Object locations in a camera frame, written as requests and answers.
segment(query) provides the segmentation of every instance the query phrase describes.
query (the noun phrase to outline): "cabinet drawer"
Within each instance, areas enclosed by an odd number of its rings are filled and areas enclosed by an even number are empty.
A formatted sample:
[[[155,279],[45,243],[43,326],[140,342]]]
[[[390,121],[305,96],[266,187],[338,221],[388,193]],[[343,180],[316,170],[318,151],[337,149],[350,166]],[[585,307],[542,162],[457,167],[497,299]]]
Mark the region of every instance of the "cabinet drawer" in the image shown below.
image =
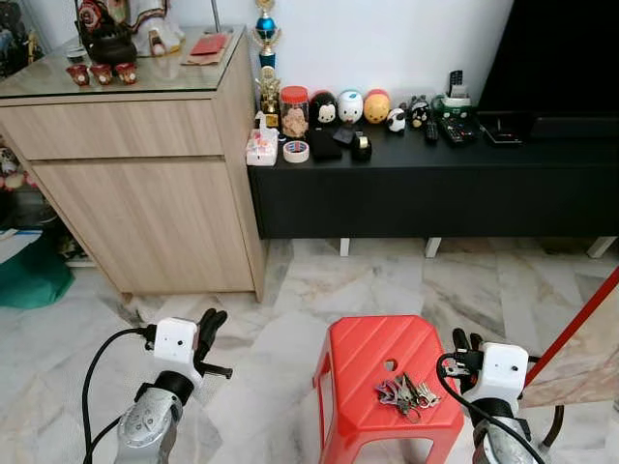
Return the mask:
[[[35,174],[121,291],[253,290],[222,161],[54,162]]]
[[[19,106],[0,116],[28,160],[223,153],[210,100]]]

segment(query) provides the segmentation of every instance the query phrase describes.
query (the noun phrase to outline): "red envelope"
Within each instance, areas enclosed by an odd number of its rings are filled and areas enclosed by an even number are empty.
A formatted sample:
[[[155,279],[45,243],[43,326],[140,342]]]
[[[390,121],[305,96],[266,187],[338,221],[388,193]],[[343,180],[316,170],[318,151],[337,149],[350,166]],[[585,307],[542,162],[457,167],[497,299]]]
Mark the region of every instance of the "red envelope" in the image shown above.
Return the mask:
[[[217,53],[225,45],[225,34],[203,36],[192,49],[191,55],[210,55]]]

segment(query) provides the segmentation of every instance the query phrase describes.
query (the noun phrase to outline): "stool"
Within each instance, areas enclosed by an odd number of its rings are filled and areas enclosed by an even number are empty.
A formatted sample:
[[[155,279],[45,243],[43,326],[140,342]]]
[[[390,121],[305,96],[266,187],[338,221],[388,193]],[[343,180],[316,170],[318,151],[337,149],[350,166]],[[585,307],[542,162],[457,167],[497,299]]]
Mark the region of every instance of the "stool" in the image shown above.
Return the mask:
[[[463,414],[436,378],[442,354],[436,329],[419,316],[344,317],[333,324],[312,379],[320,410],[320,464],[351,464],[364,444],[403,438],[431,440],[426,463],[444,463],[462,429]],[[381,404],[374,389],[404,371],[441,397],[438,405],[422,410],[416,424],[395,406]],[[328,372],[333,419],[325,439],[320,378]]]

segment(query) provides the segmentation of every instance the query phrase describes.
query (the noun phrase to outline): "bunch of keys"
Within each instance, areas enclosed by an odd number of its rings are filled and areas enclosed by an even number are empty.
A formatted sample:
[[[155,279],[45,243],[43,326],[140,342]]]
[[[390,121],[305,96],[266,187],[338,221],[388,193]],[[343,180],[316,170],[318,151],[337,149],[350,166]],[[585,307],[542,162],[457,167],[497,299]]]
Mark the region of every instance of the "bunch of keys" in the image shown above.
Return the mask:
[[[440,397],[434,394],[425,383],[415,387],[408,374],[404,372],[395,381],[385,380],[376,387],[378,400],[382,404],[393,404],[411,423],[418,423],[420,409],[432,408],[438,404]]]

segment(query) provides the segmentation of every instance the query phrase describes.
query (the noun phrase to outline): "wooden cabinet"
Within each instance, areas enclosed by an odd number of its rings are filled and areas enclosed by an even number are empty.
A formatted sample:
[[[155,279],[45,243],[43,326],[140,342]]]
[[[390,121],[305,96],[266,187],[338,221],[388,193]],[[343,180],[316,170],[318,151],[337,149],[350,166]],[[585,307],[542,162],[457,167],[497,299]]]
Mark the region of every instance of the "wooden cabinet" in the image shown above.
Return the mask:
[[[189,31],[187,44],[201,34]],[[166,59],[176,80],[158,74]],[[143,59],[134,87],[67,87],[65,61],[60,50],[0,83],[0,133],[109,280],[129,294],[253,291],[260,300],[244,28],[217,66]]]
[[[222,160],[57,163],[35,173],[122,292],[252,289]]]
[[[22,106],[5,130],[31,160],[223,154],[210,100]]]

